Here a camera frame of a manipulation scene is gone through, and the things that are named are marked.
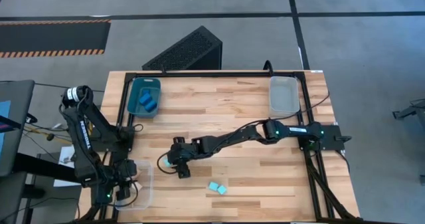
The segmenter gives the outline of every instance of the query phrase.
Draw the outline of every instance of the concrete floor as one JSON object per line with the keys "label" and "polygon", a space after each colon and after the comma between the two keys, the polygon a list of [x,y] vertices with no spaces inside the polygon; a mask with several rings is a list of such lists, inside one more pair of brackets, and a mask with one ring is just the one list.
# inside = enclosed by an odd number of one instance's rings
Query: concrete floor
{"label": "concrete floor", "polygon": [[[296,0],[299,12],[425,11],[425,0]],[[2,0],[0,17],[136,15],[227,11],[289,11],[288,0]],[[391,111],[425,97],[425,17],[300,19],[311,69],[325,71],[337,121],[347,143],[361,216],[423,223],[424,134],[414,117]],[[146,61],[204,25],[223,41],[223,69],[301,69],[291,18],[113,21],[102,56],[0,59],[0,80],[31,78],[103,89],[110,70],[139,70]],[[42,125],[64,122],[55,111],[61,89],[36,87],[30,113]],[[100,103],[102,94],[96,93]],[[36,141],[49,151],[60,143]],[[23,139],[20,152],[43,152]],[[43,207],[33,223],[69,221],[75,206]]]}

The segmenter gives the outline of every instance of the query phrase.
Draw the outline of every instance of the blue block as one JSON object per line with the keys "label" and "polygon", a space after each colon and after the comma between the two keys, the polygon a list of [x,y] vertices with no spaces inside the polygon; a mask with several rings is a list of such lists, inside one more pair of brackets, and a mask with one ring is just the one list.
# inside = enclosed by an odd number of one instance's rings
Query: blue block
{"label": "blue block", "polygon": [[208,187],[210,190],[213,190],[213,191],[217,191],[217,189],[218,189],[218,183],[215,183],[215,182],[210,182],[210,185],[209,185],[209,187]]}
{"label": "blue block", "polygon": [[221,185],[220,187],[218,187],[217,191],[220,195],[223,195],[223,194],[226,193],[227,188],[225,188],[223,185]]}
{"label": "blue block", "polygon": [[150,94],[144,94],[139,99],[139,102],[141,103],[141,105],[145,106],[146,104],[148,104],[149,102],[151,102],[151,100],[152,100],[152,96]]}
{"label": "blue block", "polygon": [[168,162],[168,159],[164,159],[164,164],[167,168],[171,167],[171,164]]}
{"label": "blue block", "polygon": [[151,100],[145,105],[145,109],[148,112],[152,112],[157,107],[157,103],[154,100]]}

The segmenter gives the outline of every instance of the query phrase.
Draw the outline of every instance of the light blue cube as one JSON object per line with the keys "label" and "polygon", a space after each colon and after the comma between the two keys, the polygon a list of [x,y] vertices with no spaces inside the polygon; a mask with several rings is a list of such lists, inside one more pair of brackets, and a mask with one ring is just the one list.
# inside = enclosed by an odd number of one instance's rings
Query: light blue cube
{"label": "light blue cube", "polygon": [[217,191],[217,189],[218,189],[218,183],[215,183],[213,181],[210,182],[209,189],[210,190],[213,190],[213,191]]}
{"label": "light blue cube", "polygon": [[218,187],[217,191],[220,195],[223,195],[223,194],[226,193],[227,188],[225,188],[225,186],[221,185],[220,187]]}
{"label": "light blue cube", "polygon": [[171,164],[168,162],[168,159],[164,159],[164,164],[167,168],[171,167]]}

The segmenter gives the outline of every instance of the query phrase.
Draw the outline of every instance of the black floor tape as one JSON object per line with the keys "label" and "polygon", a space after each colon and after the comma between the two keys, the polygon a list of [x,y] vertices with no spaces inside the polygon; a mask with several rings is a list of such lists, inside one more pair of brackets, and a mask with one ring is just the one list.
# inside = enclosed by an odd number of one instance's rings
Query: black floor tape
{"label": "black floor tape", "polygon": [[101,55],[110,20],[0,23],[0,58]]}

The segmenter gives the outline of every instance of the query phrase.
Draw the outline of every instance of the white paper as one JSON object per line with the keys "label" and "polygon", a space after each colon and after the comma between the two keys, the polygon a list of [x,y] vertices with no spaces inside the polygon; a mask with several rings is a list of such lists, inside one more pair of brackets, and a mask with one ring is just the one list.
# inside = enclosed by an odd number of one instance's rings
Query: white paper
{"label": "white paper", "polygon": [[[71,157],[74,155],[74,146],[62,147],[60,150],[59,164],[70,168],[74,168],[74,162],[71,162]],[[73,185],[80,185],[70,181],[54,180],[54,187],[68,187]]]}

